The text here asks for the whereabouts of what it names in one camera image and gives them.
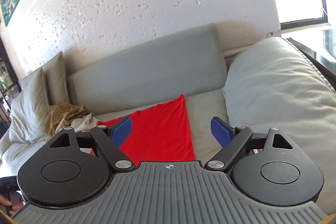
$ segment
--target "black window frame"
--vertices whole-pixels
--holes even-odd
[[[294,29],[294,28],[305,27],[305,26],[310,26],[310,25],[328,23],[328,12],[327,12],[326,0],[322,0],[322,7],[323,7],[323,17],[284,22],[284,23],[281,23],[281,30]]]

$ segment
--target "red fabric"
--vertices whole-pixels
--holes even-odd
[[[184,96],[128,115],[132,131],[119,147],[136,166],[140,161],[194,160]],[[98,122],[111,126],[120,118]]]

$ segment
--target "brown blanket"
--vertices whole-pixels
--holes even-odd
[[[71,125],[74,119],[83,118],[86,114],[83,106],[75,106],[67,102],[49,106],[49,114],[44,123],[44,134],[54,136],[63,127]]]

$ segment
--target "finger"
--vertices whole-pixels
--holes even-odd
[[[18,203],[18,204],[13,205],[13,206],[12,206],[12,210],[13,210],[13,211],[18,211],[18,210],[20,210],[22,207],[23,207],[23,203],[20,202],[20,203]]]
[[[2,204],[4,206],[11,206],[12,205],[12,203],[9,200],[5,199],[1,195],[0,195],[0,204]]]

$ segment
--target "ribbed surface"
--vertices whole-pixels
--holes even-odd
[[[95,200],[67,210],[28,205],[19,224],[92,223],[319,223],[326,217],[314,203],[275,208],[238,192],[226,175],[200,167],[198,162],[142,163],[114,177]]]

